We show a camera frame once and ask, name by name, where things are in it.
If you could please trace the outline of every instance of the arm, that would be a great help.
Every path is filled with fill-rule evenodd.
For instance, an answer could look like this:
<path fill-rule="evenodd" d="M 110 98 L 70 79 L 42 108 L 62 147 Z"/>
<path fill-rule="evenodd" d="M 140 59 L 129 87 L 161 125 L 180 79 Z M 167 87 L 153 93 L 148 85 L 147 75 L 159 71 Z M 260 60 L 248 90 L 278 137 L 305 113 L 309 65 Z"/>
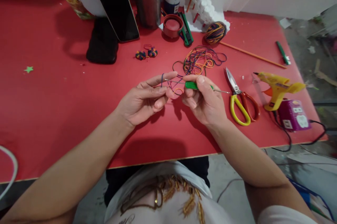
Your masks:
<path fill-rule="evenodd" d="M 176 75 L 170 72 L 164 78 Z M 158 75 L 131 89 L 115 111 L 36 180 L 0 222 L 72 223 L 77 204 L 100 179 L 124 139 L 164 107 L 167 88 L 153 88 L 160 82 Z"/>
<path fill-rule="evenodd" d="M 297 210 L 313 220 L 313 214 L 300 194 L 278 166 L 227 118 L 219 88 L 204 76 L 189 75 L 199 91 L 185 89 L 183 102 L 212 133 L 223 154 L 245 182 L 246 193 L 254 215 L 268 206 L 282 205 Z"/>

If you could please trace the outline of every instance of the white shirt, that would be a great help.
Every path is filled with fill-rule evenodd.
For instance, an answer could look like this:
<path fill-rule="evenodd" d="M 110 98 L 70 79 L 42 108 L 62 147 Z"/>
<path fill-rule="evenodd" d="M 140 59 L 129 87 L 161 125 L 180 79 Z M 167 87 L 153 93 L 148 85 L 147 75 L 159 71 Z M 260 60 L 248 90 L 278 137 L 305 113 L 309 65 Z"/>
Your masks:
<path fill-rule="evenodd" d="M 187 191 L 177 190 L 171 198 L 164 201 L 157 195 L 160 208 L 152 209 L 139 206 L 128 209 L 122 214 L 122 204 L 130 198 L 131 192 L 140 185 L 146 184 L 155 177 L 165 175 L 178 175 L 190 182 L 193 187 L 200 191 L 200 198 L 193 200 Z M 135 201 L 133 204 L 154 205 L 155 190 Z M 183 209 L 189 209 L 186 215 Z M 143 167 L 116 192 L 111 199 L 105 214 L 104 222 L 107 224 L 131 224 L 131 223 L 235 223 L 228 213 L 212 199 L 212 194 L 205 181 L 191 172 L 186 166 L 177 161 L 169 161 L 152 164 Z M 260 224 L 316 224 L 308 216 L 285 206 L 270 206 L 262 211 L 259 216 Z"/>

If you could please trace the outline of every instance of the shirt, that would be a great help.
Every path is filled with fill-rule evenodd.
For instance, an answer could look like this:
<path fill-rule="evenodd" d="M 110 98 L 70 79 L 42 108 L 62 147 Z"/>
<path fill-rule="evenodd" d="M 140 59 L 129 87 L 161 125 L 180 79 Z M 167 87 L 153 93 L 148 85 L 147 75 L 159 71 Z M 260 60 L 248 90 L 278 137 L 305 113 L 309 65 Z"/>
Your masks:
<path fill-rule="evenodd" d="M 105 214 L 107 224 L 131 223 L 235 223 L 212 199 L 205 181 L 177 161 L 143 167 L 112 197 Z M 270 206 L 260 224 L 315 224 L 308 216 L 285 206 Z"/>

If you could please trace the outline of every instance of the needle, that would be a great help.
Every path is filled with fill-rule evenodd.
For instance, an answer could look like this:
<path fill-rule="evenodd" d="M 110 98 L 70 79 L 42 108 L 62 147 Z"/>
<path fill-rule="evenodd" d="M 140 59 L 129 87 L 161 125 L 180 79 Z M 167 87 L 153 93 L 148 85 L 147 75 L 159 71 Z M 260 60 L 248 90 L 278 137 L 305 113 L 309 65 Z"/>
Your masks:
<path fill-rule="evenodd" d="M 165 80 L 175 82 L 175 83 L 179 83 L 179 84 L 185 84 L 186 88 L 198 90 L 197 84 L 195 84 L 194 82 L 191 82 L 191 81 L 187 81 L 187 82 L 183 83 L 183 82 L 178 82 L 178 81 L 174 81 L 174 80 L 167 80 L 167 79 L 165 79 Z M 221 92 L 221 93 L 229 93 L 229 92 L 226 92 L 226 91 L 214 90 L 214 89 L 213 89 L 213 91 L 218 91 L 218 92 Z"/>

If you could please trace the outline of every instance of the yellow glue gun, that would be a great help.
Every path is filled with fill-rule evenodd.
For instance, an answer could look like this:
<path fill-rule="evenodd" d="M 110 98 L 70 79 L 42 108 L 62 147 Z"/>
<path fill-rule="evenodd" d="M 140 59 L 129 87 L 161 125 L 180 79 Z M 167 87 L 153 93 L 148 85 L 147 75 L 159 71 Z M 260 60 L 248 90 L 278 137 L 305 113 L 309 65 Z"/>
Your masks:
<path fill-rule="evenodd" d="M 290 79 L 272 73 L 261 72 L 254 74 L 270 86 L 268 90 L 264 91 L 266 95 L 271 96 L 269 103 L 264 105 L 264 108 L 268 111 L 275 111 L 280 107 L 285 93 L 297 93 L 305 88 L 305 84 L 299 82 L 288 85 Z"/>

